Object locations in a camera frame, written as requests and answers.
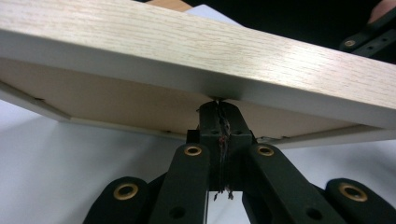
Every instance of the clamp jaw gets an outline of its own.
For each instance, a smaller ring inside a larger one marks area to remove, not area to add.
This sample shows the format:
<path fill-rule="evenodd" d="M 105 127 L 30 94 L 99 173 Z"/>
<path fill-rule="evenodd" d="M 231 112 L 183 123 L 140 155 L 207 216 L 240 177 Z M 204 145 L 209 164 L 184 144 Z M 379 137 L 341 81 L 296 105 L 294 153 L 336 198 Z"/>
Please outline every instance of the clamp jaw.
<path fill-rule="evenodd" d="M 278 148 L 256 142 L 235 105 L 209 102 L 199 113 L 166 174 L 111 182 L 84 223 L 206 223 L 210 190 L 229 199 L 243 191 L 251 223 L 396 223 L 395 209 L 361 183 L 310 184 Z"/>

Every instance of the wooden board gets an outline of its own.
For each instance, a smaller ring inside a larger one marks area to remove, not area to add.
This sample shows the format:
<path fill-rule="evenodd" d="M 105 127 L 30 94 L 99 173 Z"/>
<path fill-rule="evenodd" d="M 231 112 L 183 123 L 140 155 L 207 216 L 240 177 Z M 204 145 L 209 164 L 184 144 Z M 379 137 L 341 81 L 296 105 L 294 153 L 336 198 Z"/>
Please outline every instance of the wooden board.
<path fill-rule="evenodd" d="M 396 127 L 393 64 L 133 1 L 0 1 L 0 13 L 3 89 L 45 99 L 55 117 L 182 133 L 158 110 L 191 113 L 216 96 L 240 104 L 249 125 L 289 124 L 262 131 L 272 137 Z M 134 90 L 128 106 L 140 112 L 130 116 L 122 105 Z M 191 114 L 176 117 L 196 124 Z"/>

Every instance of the board underside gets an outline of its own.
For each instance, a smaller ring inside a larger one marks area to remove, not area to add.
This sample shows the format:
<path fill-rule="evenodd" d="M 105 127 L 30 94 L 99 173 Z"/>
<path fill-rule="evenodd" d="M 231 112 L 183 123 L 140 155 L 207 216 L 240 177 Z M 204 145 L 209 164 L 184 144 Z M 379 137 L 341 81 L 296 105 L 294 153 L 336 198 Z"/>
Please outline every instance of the board underside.
<path fill-rule="evenodd" d="M 101 121 L 165 133 L 197 128 L 209 96 L 71 70 L 0 59 L 0 80 L 73 119 Z M 256 137 L 296 137 L 357 124 L 227 100 L 237 105 Z"/>

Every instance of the hole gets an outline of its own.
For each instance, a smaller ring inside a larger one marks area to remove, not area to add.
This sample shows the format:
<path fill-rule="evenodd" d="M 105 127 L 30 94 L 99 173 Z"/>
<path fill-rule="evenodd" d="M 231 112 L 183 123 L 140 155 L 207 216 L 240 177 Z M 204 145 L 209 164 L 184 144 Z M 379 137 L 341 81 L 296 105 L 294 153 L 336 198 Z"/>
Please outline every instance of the hole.
<path fill-rule="evenodd" d="M 186 215 L 186 210 L 182 207 L 174 207 L 169 212 L 169 216 L 172 219 L 179 219 L 179 218 L 184 217 L 184 215 Z"/>
<path fill-rule="evenodd" d="M 125 186 L 125 187 L 123 187 L 122 189 L 119 189 L 119 194 L 120 194 L 121 196 L 125 196 L 125 195 L 127 195 L 127 194 L 132 193 L 133 191 L 134 191 L 134 189 L 133 189 L 132 187 L 130 187 L 130 186 Z"/>
<path fill-rule="evenodd" d="M 184 149 L 184 154 L 188 156 L 198 156 L 202 150 L 199 147 L 187 147 Z"/>
<path fill-rule="evenodd" d="M 195 154 L 197 152 L 198 152 L 198 148 L 196 148 L 196 147 L 189 148 L 189 153 L 190 154 Z"/>
<path fill-rule="evenodd" d="M 339 187 L 340 192 L 346 196 L 348 199 L 355 202 L 365 202 L 367 201 L 367 194 L 363 190 L 346 183 L 342 183 Z"/>
<path fill-rule="evenodd" d="M 361 193 L 352 188 L 346 188 L 346 193 L 355 198 L 361 198 Z"/>
<path fill-rule="evenodd" d="M 263 156 L 272 156 L 274 155 L 274 151 L 269 147 L 259 147 L 259 154 Z"/>
<path fill-rule="evenodd" d="M 306 209 L 306 214 L 314 220 L 321 220 L 323 215 L 315 208 Z"/>
<path fill-rule="evenodd" d="M 236 130 L 236 131 L 233 132 L 233 134 L 235 134 L 235 135 L 239 135 L 241 133 L 242 133 L 242 131 L 239 131 L 239 130 Z"/>
<path fill-rule="evenodd" d="M 44 100 L 43 98 L 35 98 L 36 101 L 41 101 L 41 102 L 45 102 L 46 100 Z"/>
<path fill-rule="evenodd" d="M 138 189 L 136 184 L 120 184 L 114 189 L 113 196 L 120 201 L 128 200 L 136 195 Z"/>

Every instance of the wood grain surface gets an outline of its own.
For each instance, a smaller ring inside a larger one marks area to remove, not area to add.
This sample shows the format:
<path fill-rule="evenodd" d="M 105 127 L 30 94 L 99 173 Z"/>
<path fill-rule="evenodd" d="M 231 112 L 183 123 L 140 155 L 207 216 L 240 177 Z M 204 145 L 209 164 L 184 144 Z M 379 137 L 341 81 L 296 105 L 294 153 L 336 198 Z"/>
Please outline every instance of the wood grain surface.
<path fill-rule="evenodd" d="M 396 128 L 396 66 L 134 1 L 0 1 L 0 57 Z"/>

